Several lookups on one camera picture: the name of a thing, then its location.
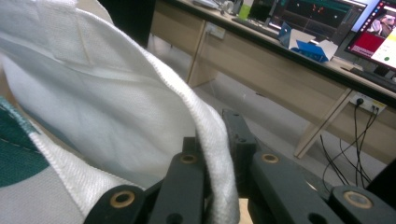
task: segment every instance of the desk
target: desk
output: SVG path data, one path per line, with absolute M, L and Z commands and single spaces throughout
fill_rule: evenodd
M 308 120 L 310 125 L 296 146 L 295 156 L 301 158 L 324 130 L 353 142 L 353 105 L 349 99 L 360 91 L 390 105 L 367 134 L 364 151 L 385 163 L 396 158 L 395 92 L 342 70 L 342 62 L 307 59 L 231 18 L 197 7 L 191 0 L 158 0 L 151 32 L 190 54 L 186 82 L 191 87 L 221 72 Z M 223 39 L 208 34 L 205 28 L 209 22 L 226 30 Z M 369 113 L 361 113 L 360 132 L 369 118 Z

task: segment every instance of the white fabric bag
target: white fabric bag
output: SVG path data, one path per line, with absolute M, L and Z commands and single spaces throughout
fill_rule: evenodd
M 183 137 L 196 130 L 214 192 L 211 220 L 238 221 L 233 164 L 219 114 L 114 27 L 96 1 L 2 1 L 0 51 L 9 86 L 30 116 L 86 161 L 142 188 L 166 174 Z M 100 195 L 80 190 L 96 190 L 85 165 L 53 147 L 40 150 L 86 216 Z

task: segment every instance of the desk leg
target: desk leg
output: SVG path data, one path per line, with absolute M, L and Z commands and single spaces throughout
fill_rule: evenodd
M 199 43 L 192 56 L 190 71 L 187 77 L 187 83 L 192 88 L 213 80 L 218 73 L 215 68 L 205 61 L 205 42 L 209 38 L 209 33 L 206 31 L 205 27 L 200 33 Z
M 312 147 L 312 145 L 318 140 L 320 135 L 326 128 L 332 123 L 332 121 L 338 116 L 338 114 L 344 109 L 349 103 L 349 99 L 352 97 L 353 90 L 347 88 L 341 97 L 335 102 L 330 112 L 324 117 L 323 121 L 317 125 L 310 123 L 305 129 L 300 142 L 294 151 L 294 156 L 302 158 L 303 155 Z

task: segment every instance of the floor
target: floor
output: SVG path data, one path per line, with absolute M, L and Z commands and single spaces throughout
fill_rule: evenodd
M 150 37 L 148 51 L 167 63 L 183 79 L 186 79 L 191 56 L 156 36 Z M 329 163 L 320 141 L 317 141 L 301 159 L 293 156 L 294 149 L 308 125 L 305 119 L 223 74 L 219 74 L 215 80 L 194 88 L 194 91 L 218 111 L 221 111 L 222 108 L 231 108 L 241 113 L 247 120 L 249 129 L 262 144 L 294 161 L 308 173 L 312 173 L 318 180 L 323 178 L 323 173 Z M 340 153 L 340 139 L 326 132 L 323 133 L 322 138 L 331 157 Z M 341 145 L 342 148 L 345 148 L 348 143 L 341 141 Z M 355 147 L 351 147 L 346 155 L 353 163 L 357 162 Z M 348 182 L 355 185 L 355 169 L 345 157 L 340 156 L 335 163 Z M 386 166 L 364 153 L 361 154 L 361 163 L 371 178 L 374 178 Z M 324 180 L 332 186 L 343 184 L 331 168 L 326 170 Z M 321 181 L 314 187 L 324 189 Z

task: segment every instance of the green fabric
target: green fabric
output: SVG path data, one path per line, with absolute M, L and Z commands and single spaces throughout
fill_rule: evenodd
M 49 166 L 30 140 L 32 124 L 0 97 L 0 188 L 18 183 Z

